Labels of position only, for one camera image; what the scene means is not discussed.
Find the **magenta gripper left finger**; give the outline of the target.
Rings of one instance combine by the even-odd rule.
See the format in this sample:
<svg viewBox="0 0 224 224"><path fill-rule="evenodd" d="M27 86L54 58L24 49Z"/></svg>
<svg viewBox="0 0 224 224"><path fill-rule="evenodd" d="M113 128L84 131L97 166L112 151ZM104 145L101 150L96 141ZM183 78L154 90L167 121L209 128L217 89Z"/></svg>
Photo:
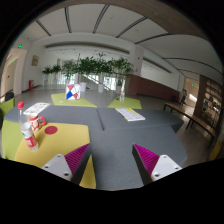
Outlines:
<svg viewBox="0 0 224 224"><path fill-rule="evenodd" d="M56 154L42 166L42 169L70 182L80 184L80 166L88 148L89 143L72 150L66 155Z"/></svg>

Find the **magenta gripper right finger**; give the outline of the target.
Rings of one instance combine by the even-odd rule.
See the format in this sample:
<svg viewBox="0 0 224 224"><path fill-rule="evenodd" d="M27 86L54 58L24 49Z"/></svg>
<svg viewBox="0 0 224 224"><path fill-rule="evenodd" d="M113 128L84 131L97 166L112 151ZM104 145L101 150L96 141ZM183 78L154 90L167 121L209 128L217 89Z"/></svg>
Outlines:
<svg viewBox="0 0 224 224"><path fill-rule="evenodd" d="M133 145L132 154L144 185L181 170L168 155L157 155L137 144Z"/></svg>

